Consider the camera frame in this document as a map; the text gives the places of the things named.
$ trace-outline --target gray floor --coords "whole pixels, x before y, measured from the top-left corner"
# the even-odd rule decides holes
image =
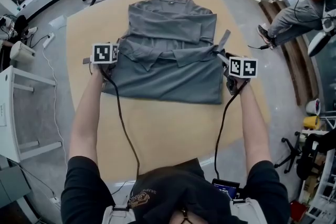
[[[55,30],[48,23],[60,15],[68,17],[87,8],[90,1],[83,3],[81,0],[61,0],[31,22],[32,26],[38,26],[39,29],[33,44],[51,31],[56,35],[55,40],[45,50],[45,54],[55,69],[58,81],[56,119],[65,140],[66,151],[68,151],[69,134],[74,118],[66,65],[66,27]],[[224,2],[247,43],[255,47],[263,45],[263,41],[256,32],[256,26],[267,20],[258,6],[258,0],[224,0]],[[18,65],[18,67],[46,78],[52,78],[51,70],[42,56],[42,43],[35,47],[36,60],[34,63],[29,66]],[[287,137],[294,141],[293,134],[301,129],[304,113],[296,106],[290,74],[281,49],[273,51],[251,49],[251,53],[259,59],[259,77],[264,84],[271,113],[269,126],[271,154],[276,162],[288,153],[286,147],[280,142],[281,138]],[[19,142],[39,140],[41,144],[46,144],[59,141],[60,138],[54,124],[54,89],[39,83],[29,82],[28,84],[35,87],[34,94],[15,90],[15,118]],[[211,181],[215,177],[213,156],[200,156],[199,158],[206,179]],[[61,148],[23,161],[22,166],[43,180],[55,191],[57,197],[60,197],[66,172],[64,152]],[[245,184],[245,154],[242,140],[236,141],[219,153],[218,166],[221,178]],[[288,188],[289,198],[292,199],[298,191],[299,179],[295,169],[287,175],[283,171],[284,167],[278,169],[280,179]],[[33,190],[29,199],[36,210],[47,220],[61,223],[59,209],[47,199],[52,197],[50,190],[34,179],[29,178],[29,182]],[[111,192],[120,187],[120,183],[114,182],[107,182],[107,185]],[[126,202],[126,195],[129,194],[131,188],[131,184],[126,184],[120,192],[114,195],[117,204],[121,205]]]

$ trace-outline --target wooden table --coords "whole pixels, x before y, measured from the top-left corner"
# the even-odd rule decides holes
[[[142,0],[106,0],[68,18],[67,64],[75,108],[90,78],[88,65],[82,64],[83,58],[91,55],[92,44],[115,42],[125,33],[129,22],[128,5],[137,1]],[[217,14],[215,42],[219,42],[229,29],[231,35],[225,49],[233,54],[250,56],[246,42],[222,0],[193,1]],[[251,85],[268,122],[269,113],[260,80],[252,80]],[[231,98],[227,88],[223,88],[222,105],[121,98],[126,130],[140,159],[140,174],[214,152],[224,106]],[[241,120],[237,98],[226,115],[220,148],[242,137]],[[117,99],[104,93],[97,151],[104,180],[135,178],[137,163],[122,130]]]

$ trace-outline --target black sneaker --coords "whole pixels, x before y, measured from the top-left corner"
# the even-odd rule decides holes
[[[258,25],[257,31],[260,37],[264,40],[264,42],[268,45],[270,49],[273,49],[276,47],[274,43],[274,38],[270,38],[268,36],[268,32],[266,29],[264,29],[261,25]]]

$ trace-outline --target seated person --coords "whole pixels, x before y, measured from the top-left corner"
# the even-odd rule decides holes
[[[22,38],[29,38],[37,31],[37,27],[28,28],[28,22],[25,16],[19,16],[14,23],[14,30],[10,33],[13,27],[13,21],[7,16],[0,18],[0,71],[9,67],[10,49],[14,43]]]
[[[239,80],[238,87],[242,83],[243,80]],[[253,199],[249,200],[255,205],[253,209],[244,216],[235,214],[230,197],[205,180],[198,160],[194,159],[140,175],[128,201],[129,212],[125,217],[114,217],[113,199],[100,178],[97,158],[102,84],[103,76],[94,68],[73,121],[70,160],[61,196],[63,224],[131,221],[143,224],[246,224],[247,220],[249,224],[287,224],[290,214],[287,190],[271,162],[267,127],[249,83],[240,93],[248,174],[240,197]],[[113,151],[118,145],[110,146]]]
[[[296,8],[293,5],[280,11],[268,30],[258,25],[259,35],[273,49],[313,29],[322,30],[324,1],[326,11],[336,8],[336,0],[304,0]]]

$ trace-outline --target red object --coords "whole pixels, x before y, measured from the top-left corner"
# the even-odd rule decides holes
[[[298,201],[292,201],[290,203],[290,217],[293,221],[299,222],[306,211],[307,206],[299,203]]]

